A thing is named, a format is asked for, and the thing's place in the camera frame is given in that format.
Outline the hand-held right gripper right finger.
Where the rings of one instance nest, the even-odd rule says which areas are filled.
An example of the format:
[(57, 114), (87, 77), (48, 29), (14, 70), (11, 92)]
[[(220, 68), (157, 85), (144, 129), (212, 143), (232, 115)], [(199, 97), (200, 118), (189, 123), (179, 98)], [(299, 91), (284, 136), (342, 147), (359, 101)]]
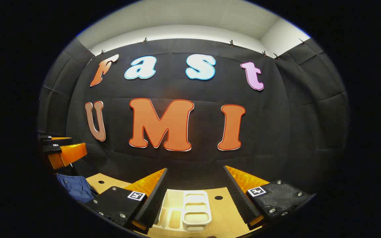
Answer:
[(225, 186), (250, 230), (278, 223), (313, 197), (282, 179), (268, 182), (231, 166), (224, 166), (224, 174)]

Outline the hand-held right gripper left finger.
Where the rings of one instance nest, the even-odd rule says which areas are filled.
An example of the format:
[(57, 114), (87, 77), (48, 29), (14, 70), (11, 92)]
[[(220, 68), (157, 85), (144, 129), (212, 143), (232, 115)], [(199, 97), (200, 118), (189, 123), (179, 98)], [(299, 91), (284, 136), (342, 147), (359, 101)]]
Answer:
[(114, 184), (86, 203), (86, 209), (110, 224), (147, 233), (158, 220), (167, 184), (163, 168), (121, 188)]

